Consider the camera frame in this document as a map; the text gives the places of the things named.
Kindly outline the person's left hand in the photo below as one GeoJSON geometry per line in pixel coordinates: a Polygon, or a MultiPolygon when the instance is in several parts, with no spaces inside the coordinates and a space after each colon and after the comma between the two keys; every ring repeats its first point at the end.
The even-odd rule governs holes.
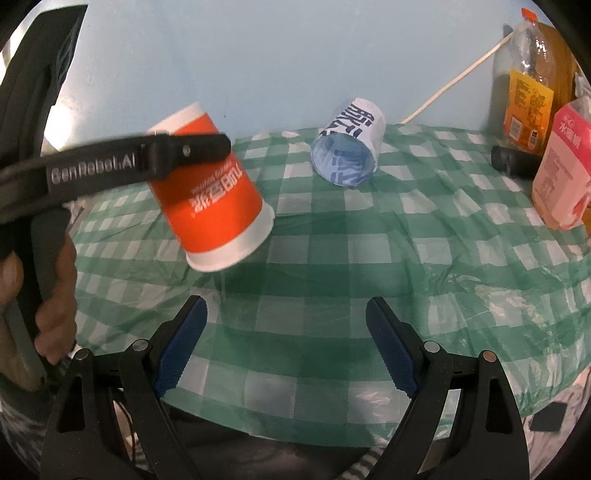
{"type": "MultiPolygon", "coordinates": [[[[34,347],[52,365],[65,358],[75,343],[75,261],[76,249],[71,237],[66,235],[56,259],[56,282],[51,296],[39,307],[35,316],[39,333],[34,339],[34,347]]],[[[14,300],[23,279],[22,262],[16,254],[11,253],[1,260],[2,307],[14,300]]],[[[5,321],[1,322],[1,375],[24,391],[34,392],[40,388],[40,383],[29,376],[5,321]]]]}

